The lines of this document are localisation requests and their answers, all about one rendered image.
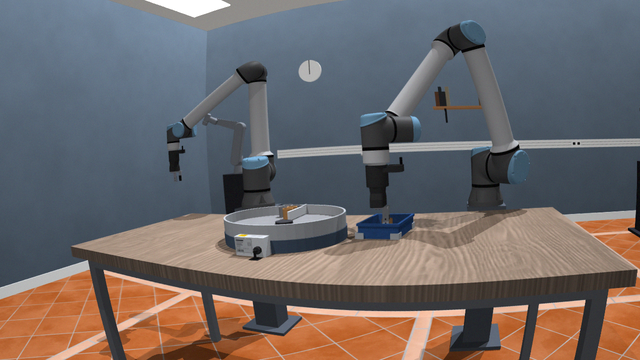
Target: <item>table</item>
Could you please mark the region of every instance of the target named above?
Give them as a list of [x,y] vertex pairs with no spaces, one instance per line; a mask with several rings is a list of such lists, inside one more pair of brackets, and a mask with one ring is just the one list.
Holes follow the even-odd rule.
[[89,261],[115,360],[125,356],[105,270],[200,291],[213,341],[221,339],[213,294],[253,301],[254,320],[266,329],[296,322],[287,305],[466,309],[453,351],[491,350],[496,336],[499,348],[493,308],[528,305],[521,360],[531,353],[538,305],[573,300],[586,300],[575,359],[594,360],[608,289],[636,283],[634,266],[554,208],[416,214],[415,229],[400,240],[356,240],[355,224],[368,216],[348,215],[349,235],[339,244],[260,261],[226,246],[224,215],[190,214],[71,250]]

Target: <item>blue wall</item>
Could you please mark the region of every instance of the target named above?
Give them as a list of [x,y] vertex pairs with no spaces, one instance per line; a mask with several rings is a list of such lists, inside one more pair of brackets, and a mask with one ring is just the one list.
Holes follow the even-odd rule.
[[108,0],[1,8],[0,286],[80,262],[71,245],[211,212],[205,132],[182,183],[166,149],[205,95],[206,32]]
[[[207,93],[247,61],[269,71],[271,150],[359,145],[359,118],[385,111],[444,29],[463,20],[484,28],[486,50],[516,140],[640,138],[637,1],[473,2],[346,0],[246,20],[207,34]],[[312,59],[321,77],[306,83],[298,67]],[[477,104],[461,54],[438,75],[413,113],[420,142],[490,140],[480,110],[434,111],[433,92],[448,86],[455,105]],[[249,125],[243,86],[212,115]],[[222,174],[232,171],[232,135],[207,133],[211,206],[224,213]],[[244,155],[250,153],[245,139]],[[501,185],[508,208],[554,207],[568,213],[635,208],[638,147],[529,149],[531,171]],[[392,153],[405,172],[390,175],[392,212],[465,211],[470,151]],[[372,213],[362,158],[276,157],[277,202],[333,204]]]

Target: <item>metal table frame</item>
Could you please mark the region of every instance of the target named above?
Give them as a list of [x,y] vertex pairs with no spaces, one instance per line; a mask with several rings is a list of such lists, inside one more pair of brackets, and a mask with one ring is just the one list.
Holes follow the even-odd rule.
[[[218,319],[216,318],[216,310],[213,302],[213,295],[230,297],[234,299],[245,299],[254,302],[254,309],[257,307],[268,308],[276,311],[267,312],[265,314],[278,313],[275,317],[276,322],[286,322],[298,316],[282,316],[282,308],[286,310],[289,306],[316,307],[320,309],[342,309],[342,310],[361,310],[361,311],[429,311],[429,310],[455,310],[467,309],[465,313],[465,325],[467,332],[458,330],[458,336],[467,340],[465,344],[473,341],[471,345],[481,348],[485,340],[489,340],[492,327],[495,326],[497,332],[497,324],[491,324],[494,307],[504,306],[522,306],[528,305],[527,320],[525,322],[524,337],[520,350],[520,360],[529,360],[531,347],[533,344],[533,335],[536,328],[536,320],[538,317],[539,304],[548,304],[553,302],[565,302],[586,300],[584,312],[582,315],[582,326],[580,328],[580,337],[578,338],[578,347],[575,352],[575,360],[595,360],[598,351],[598,343],[600,342],[600,334],[602,332],[602,324],[604,322],[604,313],[607,306],[608,289],[580,291],[575,293],[560,293],[550,295],[533,295],[528,297],[512,297],[500,299],[481,299],[481,300],[465,300],[465,301],[449,301],[449,302],[411,302],[411,303],[373,303],[373,302],[337,302],[309,299],[292,299],[283,297],[274,297],[269,295],[260,295],[254,293],[243,293],[240,291],[231,291],[210,286],[202,286],[191,284],[184,281],[176,281],[165,279],[162,277],[147,275],[131,270],[116,268],[109,265],[103,265],[89,261],[89,269],[93,281],[93,289],[95,298],[98,302],[100,317],[104,326],[111,356],[114,360],[126,360],[118,327],[111,308],[111,301],[107,289],[107,283],[104,277],[104,271],[110,271],[138,279],[165,284],[176,288],[199,291],[202,294],[202,303],[204,305],[207,324],[209,327],[209,336],[213,342],[221,340],[220,328],[218,327]],[[264,319],[265,322],[274,321],[274,319]]]

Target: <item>blue bin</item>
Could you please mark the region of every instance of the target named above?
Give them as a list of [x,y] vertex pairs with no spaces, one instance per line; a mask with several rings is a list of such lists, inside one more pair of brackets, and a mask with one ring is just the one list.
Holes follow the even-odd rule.
[[390,214],[393,224],[382,224],[382,214],[375,214],[356,224],[358,232],[364,234],[365,239],[390,239],[390,234],[402,233],[412,229],[415,214]]

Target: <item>orange floor tile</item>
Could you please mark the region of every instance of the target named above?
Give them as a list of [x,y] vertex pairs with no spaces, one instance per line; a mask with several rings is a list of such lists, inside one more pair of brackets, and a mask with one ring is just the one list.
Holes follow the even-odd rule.
[[[627,231],[634,219],[577,224],[640,266],[640,239]],[[526,318],[525,311],[494,313],[500,350],[450,353],[451,329],[463,325],[464,316],[345,316],[293,308],[289,314],[303,319],[286,336],[275,336],[243,330],[253,308],[223,299],[214,301],[222,340],[212,343],[198,293],[119,275],[106,279],[116,322],[132,321],[120,338],[127,358],[137,360],[516,360]],[[609,296],[597,360],[640,360],[640,279],[633,288],[611,289]],[[565,306],[538,311],[531,359],[573,359],[584,307]],[[51,357],[111,359],[89,271],[0,299],[0,360]]]

